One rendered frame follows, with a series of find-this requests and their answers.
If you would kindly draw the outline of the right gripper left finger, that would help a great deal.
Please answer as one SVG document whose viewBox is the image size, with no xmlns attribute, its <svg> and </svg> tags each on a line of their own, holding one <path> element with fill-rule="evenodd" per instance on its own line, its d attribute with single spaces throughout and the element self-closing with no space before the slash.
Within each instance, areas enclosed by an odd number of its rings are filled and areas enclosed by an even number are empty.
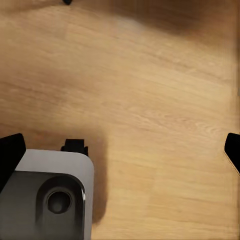
<svg viewBox="0 0 240 240">
<path fill-rule="evenodd" d="M 0 193 L 26 153 L 21 133 L 0 138 Z"/>
</svg>

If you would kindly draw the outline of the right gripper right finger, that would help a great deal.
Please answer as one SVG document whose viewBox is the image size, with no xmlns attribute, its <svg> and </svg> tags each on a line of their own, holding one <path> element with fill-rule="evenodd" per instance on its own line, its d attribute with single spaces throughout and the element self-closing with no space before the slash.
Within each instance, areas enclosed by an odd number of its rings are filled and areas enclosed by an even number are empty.
<svg viewBox="0 0 240 240">
<path fill-rule="evenodd" d="M 225 142 L 224 151 L 240 173 L 240 135 L 239 134 L 234 134 L 234 133 L 228 134 Z"/>
</svg>

